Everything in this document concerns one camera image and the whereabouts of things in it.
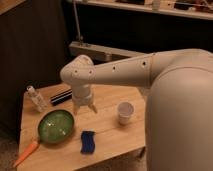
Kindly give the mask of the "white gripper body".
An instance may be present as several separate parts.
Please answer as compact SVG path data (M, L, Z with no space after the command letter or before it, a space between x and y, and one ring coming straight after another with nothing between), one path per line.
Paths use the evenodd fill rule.
M91 86L79 85L72 88L72 99L77 106L86 106L93 103L93 93Z

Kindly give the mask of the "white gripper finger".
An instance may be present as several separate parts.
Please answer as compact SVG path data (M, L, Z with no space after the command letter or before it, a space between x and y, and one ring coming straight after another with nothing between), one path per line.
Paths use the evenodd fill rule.
M89 108L90 108L91 110L93 110L96 114L98 113L97 108L96 108L96 106L95 106L94 104L90 104L90 105L89 105Z
M79 107L79 106L74 105L74 106L73 106L73 114L74 114L74 115L77 115L77 114L78 114L79 109L80 109L80 107Z

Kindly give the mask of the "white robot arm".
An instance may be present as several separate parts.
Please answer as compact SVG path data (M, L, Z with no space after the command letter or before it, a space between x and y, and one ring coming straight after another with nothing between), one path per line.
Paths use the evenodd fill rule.
M92 84L147 87L148 171L213 171L213 53L183 49L95 65L80 55L60 71L76 107Z

